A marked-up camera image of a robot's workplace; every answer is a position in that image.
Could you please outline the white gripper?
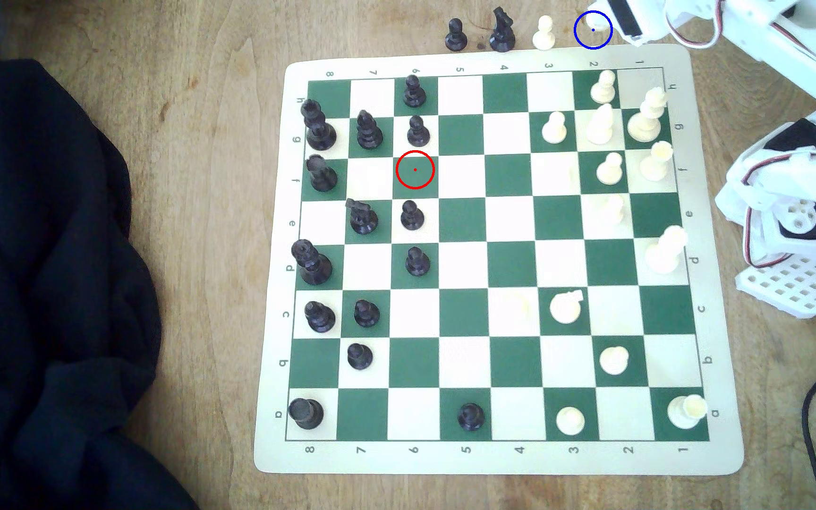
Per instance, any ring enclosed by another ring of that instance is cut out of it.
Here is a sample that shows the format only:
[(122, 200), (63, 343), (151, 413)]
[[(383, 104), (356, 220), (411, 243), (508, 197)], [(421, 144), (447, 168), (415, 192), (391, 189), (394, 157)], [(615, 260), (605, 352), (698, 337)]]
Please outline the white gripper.
[(641, 46), (669, 35), (663, 6), (665, 1), (607, 1), (611, 18), (622, 38)]

